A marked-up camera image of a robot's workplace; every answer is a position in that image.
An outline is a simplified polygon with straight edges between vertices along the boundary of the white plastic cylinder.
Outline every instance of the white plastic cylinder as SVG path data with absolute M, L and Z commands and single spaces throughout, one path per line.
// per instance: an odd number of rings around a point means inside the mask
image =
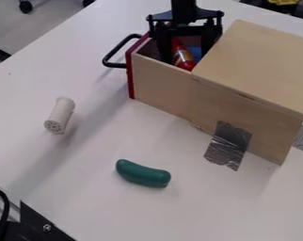
M 45 121 L 44 127 L 53 134 L 64 134 L 74 108 L 75 103 L 72 99 L 67 97 L 57 98 L 56 106 L 49 119 Z

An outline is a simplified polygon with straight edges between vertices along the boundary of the white floor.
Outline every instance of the white floor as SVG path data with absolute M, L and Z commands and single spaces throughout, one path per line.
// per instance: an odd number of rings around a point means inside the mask
M 31 0 L 22 14 L 19 0 L 0 0 L 0 48 L 14 54 L 82 9 L 82 0 Z

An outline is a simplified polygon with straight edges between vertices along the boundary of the green toy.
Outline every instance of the green toy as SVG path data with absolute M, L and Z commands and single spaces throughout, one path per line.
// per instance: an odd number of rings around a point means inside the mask
M 124 159 L 117 162 L 116 170 L 129 182 L 151 187 L 166 187 L 171 178 L 168 171 L 150 169 Z

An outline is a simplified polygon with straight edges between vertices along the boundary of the white table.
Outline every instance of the white table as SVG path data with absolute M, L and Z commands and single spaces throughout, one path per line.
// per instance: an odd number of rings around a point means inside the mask
M 99 0 L 0 64 L 0 185 L 77 240 L 303 240 L 303 152 L 278 166 L 246 153 L 234 172 L 202 156 L 211 137 L 128 99 L 123 70 L 101 64 L 169 0 Z M 224 28 L 243 19 L 303 36 L 303 20 L 230 0 Z M 43 128 L 56 97 L 77 107 L 68 134 Z M 127 158 L 167 169 L 166 189 L 123 181 Z

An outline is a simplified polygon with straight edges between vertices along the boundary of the plywood box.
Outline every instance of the plywood box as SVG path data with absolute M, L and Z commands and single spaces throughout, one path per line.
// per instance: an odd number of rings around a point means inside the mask
M 243 128 L 250 152 L 283 163 L 303 121 L 303 38 L 236 21 L 192 72 L 157 58 L 151 39 L 132 52 L 136 99 L 209 134 L 218 121 Z

